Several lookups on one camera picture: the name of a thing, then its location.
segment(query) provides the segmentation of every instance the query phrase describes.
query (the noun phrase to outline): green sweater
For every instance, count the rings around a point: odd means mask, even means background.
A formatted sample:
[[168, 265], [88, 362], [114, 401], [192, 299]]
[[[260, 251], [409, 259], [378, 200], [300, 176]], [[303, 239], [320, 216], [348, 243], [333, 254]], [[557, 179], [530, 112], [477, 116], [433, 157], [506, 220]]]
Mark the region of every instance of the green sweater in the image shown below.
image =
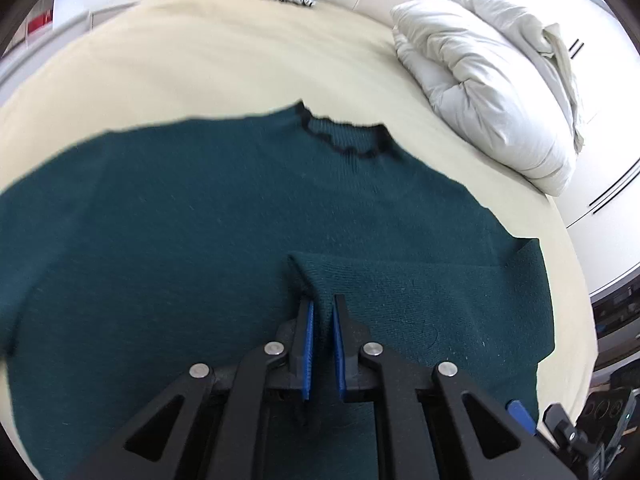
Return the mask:
[[62, 480], [196, 362], [232, 364], [316, 303], [303, 434], [270, 425], [266, 478], [375, 478], [372, 409], [333, 378], [332, 297], [373, 337], [424, 364], [450, 360], [501, 403], [537, 415], [553, 349], [537, 240], [511, 237], [460, 184], [382, 125], [261, 117], [106, 133], [0, 197], [0, 348], [15, 421]]

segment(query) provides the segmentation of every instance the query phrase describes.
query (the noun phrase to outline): mattress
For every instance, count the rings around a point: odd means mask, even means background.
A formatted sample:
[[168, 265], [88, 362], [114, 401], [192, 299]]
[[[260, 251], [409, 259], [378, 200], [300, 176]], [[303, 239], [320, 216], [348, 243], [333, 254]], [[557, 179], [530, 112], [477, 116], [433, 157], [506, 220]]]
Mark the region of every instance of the mattress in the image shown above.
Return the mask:
[[[0, 109], [0, 190], [107, 129], [264, 113], [299, 99], [316, 116], [386, 124], [405, 150], [466, 186], [513, 236], [540, 240], [556, 343], [538, 367], [540, 412], [561, 402], [575, 420], [596, 336], [554, 202], [436, 117], [398, 62], [390, 29], [369, 18], [322, 2], [309, 9], [267, 0], [144, 0], [57, 53]], [[20, 449], [4, 365], [0, 419]]]

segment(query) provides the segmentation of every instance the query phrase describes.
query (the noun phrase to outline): white pillow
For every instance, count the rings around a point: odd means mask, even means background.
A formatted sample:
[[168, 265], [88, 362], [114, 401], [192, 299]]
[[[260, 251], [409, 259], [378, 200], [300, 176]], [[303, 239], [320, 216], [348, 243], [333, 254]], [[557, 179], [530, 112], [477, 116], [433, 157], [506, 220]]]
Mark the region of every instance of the white pillow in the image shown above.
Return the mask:
[[391, 11], [396, 50], [434, 111], [463, 139], [558, 196], [575, 169], [574, 134], [533, 63], [449, 0]]

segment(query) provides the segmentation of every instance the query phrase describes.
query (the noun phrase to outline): cabinet door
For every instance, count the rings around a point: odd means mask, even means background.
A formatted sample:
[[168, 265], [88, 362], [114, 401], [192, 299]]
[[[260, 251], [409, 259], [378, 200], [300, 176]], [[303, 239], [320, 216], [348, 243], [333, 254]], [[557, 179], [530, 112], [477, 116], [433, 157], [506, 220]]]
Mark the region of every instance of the cabinet door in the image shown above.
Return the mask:
[[618, 180], [632, 173], [640, 158], [640, 126], [633, 95], [600, 111], [584, 129], [585, 144], [574, 177], [556, 205], [566, 226], [596, 209], [616, 192]]
[[620, 22], [590, 0], [563, 0], [560, 12], [562, 38], [570, 48], [584, 43], [575, 55], [572, 69], [590, 121], [619, 95], [636, 92], [640, 56]]
[[640, 171], [635, 175], [567, 229], [591, 295], [640, 263]]

